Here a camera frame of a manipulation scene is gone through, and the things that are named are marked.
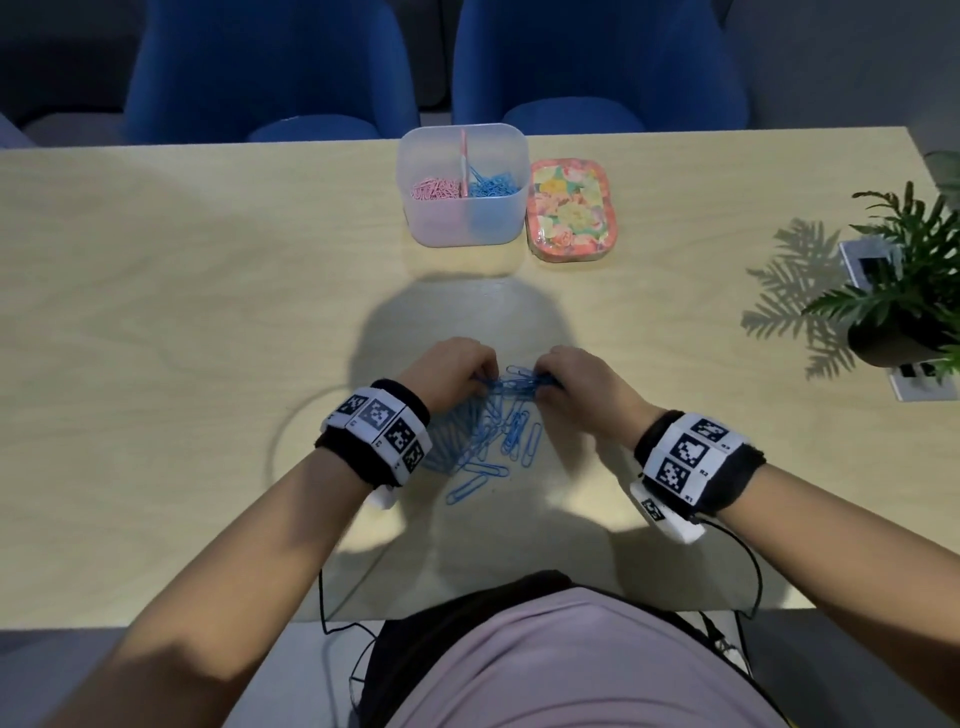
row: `electrical outlet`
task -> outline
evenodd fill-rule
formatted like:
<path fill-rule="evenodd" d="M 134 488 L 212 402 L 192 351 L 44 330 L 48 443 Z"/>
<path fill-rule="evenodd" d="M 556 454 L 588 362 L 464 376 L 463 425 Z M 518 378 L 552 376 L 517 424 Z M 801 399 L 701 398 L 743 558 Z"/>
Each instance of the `electrical outlet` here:
<path fill-rule="evenodd" d="M 895 247 L 886 240 L 878 237 L 865 237 L 860 240 L 848 240 L 840 243 L 840 255 L 850 280 L 857 288 L 869 291 L 873 284 L 870 273 L 875 261 L 896 253 Z M 892 259 L 894 267 L 898 261 Z M 945 376 L 937 381 L 934 375 L 933 364 L 929 361 L 919 364 L 904 364 L 895 369 L 888 369 L 887 376 L 894 394 L 900 401 L 945 401 L 957 400 L 957 386 L 952 376 Z"/>

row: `light wood tabletop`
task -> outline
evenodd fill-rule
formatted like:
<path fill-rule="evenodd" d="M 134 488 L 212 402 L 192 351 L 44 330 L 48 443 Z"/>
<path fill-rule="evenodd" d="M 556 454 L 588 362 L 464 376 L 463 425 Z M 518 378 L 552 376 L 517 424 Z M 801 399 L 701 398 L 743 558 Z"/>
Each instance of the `light wood tabletop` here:
<path fill-rule="evenodd" d="M 709 413 L 960 550 L 957 404 L 897 403 L 798 316 L 842 277 L 833 246 L 866 215 L 853 192 L 933 194 L 906 130 L 530 150 L 606 168 L 610 255 L 544 263 L 525 235 L 423 248 L 394 141 L 0 153 L 0 628 L 129 623 L 309 451 L 348 388 L 454 334 L 503 364 L 582 346 L 649 400 Z M 785 256 L 793 273 L 765 277 Z M 459 503 L 444 493 L 460 480 L 426 474 L 392 511 L 365 507 L 324 572 L 328 613 L 404 616 L 548 568 L 665 608 L 750 604 L 736 544 L 668 544 L 624 495 L 627 453 L 548 424 L 533 467 Z M 764 606 L 805 605 L 764 576 Z"/>

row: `person's left hand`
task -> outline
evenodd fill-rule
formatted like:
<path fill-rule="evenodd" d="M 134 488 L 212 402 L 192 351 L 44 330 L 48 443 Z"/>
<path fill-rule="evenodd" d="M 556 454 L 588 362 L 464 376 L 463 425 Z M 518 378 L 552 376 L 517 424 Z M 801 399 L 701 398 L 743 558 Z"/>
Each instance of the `person's left hand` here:
<path fill-rule="evenodd" d="M 445 412 L 471 396 L 483 396 L 481 381 L 500 376 L 496 352 L 479 341 L 457 336 L 434 344 L 396 378 L 417 395 L 431 414 Z"/>

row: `translucent plastic box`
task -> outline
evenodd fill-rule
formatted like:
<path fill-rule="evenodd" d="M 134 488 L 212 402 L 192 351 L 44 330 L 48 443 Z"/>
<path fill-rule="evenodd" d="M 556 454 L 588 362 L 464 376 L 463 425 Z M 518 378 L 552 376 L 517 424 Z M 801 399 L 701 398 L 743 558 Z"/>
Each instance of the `translucent plastic box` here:
<path fill-rule="evenodd" d="M 461 130 L 467 130 L 468 161 L 485 176 L 508 173 L 519 192 L 507 197 L 415 200 L 413 188 L 430 177 L 461 179 Z M 530 187 L 527 139 L 509 124 L 421 127 L 400 139 L 396 186 L 411 234 L 422 245 L 499 245 L 520 234 Z"/>

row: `plastic container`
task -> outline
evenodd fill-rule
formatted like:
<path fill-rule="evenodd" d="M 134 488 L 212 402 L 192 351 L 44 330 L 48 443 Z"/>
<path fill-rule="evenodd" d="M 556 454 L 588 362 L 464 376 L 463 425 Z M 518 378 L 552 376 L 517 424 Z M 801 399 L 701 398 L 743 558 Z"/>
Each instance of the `plastic container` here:
<path fill-rule="evenodd" d="M 530 250 L 551 263 L 596 260 L 616 243 L 610 182 L 590 159 L 541 159 L 527 201 Z"/>
<path fill-rule="evenodd" d="M 507 197 L 414 200 L 411 190 L 430 177 L 461 179 L 461 130 L 467 131 L 468 161 L 485 177 L 511 175 L 520 190 Z M 420 127 L 400 139 L 396 186 L 407 227 L 430 248 L 499 245 L 520 234 L 530 187 L 527 139 L 509 124 Z"/>

